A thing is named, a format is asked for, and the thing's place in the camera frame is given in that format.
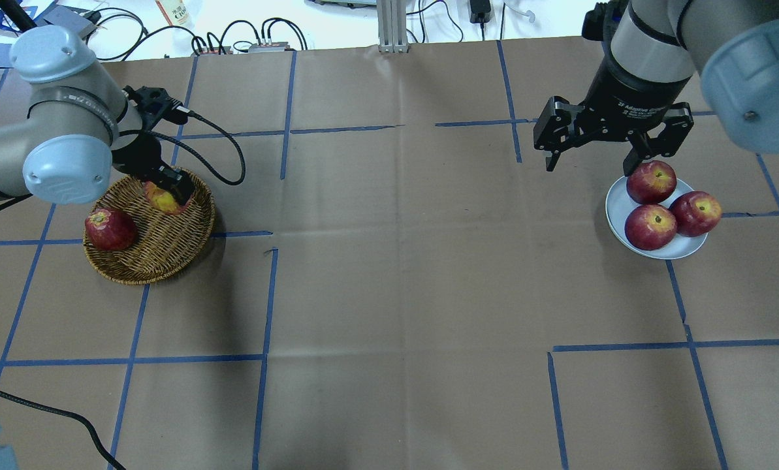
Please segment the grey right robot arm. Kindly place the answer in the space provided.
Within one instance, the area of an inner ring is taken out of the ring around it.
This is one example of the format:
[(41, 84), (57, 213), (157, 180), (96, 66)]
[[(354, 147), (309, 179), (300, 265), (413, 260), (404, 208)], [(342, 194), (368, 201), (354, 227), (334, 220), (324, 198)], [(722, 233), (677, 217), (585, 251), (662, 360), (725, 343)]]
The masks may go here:
[(629, 142), (625, 176), (675, 155), (694, 124), (678, 101), (694, 74), (736, 146), (779, 154), (779, 1), (600, 2), (581, 35), (602, 62), (583, 101), (549, 98), (533, 128), (548, 172), (590, 142)]

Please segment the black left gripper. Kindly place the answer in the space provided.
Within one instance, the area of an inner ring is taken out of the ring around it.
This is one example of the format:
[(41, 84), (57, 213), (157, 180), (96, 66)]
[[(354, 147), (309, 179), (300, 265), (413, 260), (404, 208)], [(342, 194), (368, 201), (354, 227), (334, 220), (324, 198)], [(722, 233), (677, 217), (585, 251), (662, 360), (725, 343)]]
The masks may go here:
[(132, 86), (123, 87), (127, 97), (127, 109), (140, 118), (131, 130), (119, 126), (120, 136), (132, 136), (132, 142), (112, 151), (114, 168), (142, 183), (151, 181), (167, 191), (177, 205), (185, 206), (193, 193), (195, 184), (186, 170), (172, 168), (161, 157), (161, 145), (153, 134), (159, 120), (165, 119), (175, 125), (188, 122), (188, 111), (179, 99), (171, 97), (166, 89)]

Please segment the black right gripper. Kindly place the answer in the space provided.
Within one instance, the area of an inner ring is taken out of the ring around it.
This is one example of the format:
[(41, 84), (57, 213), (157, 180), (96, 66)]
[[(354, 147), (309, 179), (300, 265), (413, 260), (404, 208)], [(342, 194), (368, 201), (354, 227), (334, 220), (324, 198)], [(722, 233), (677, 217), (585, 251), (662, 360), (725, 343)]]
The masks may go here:
[(630, 142), (623, 161), (628, 178), (643, 161), (675, 155), (690, 134), (691, 106), (678, 102), (687, 83), (687, 78), (644, 80), (606, 56), (582, 101), (548, 99), (533, 128), (533, 146), (548, 152), (545, 169), (553, 172), (568, 149), (589, 142)]

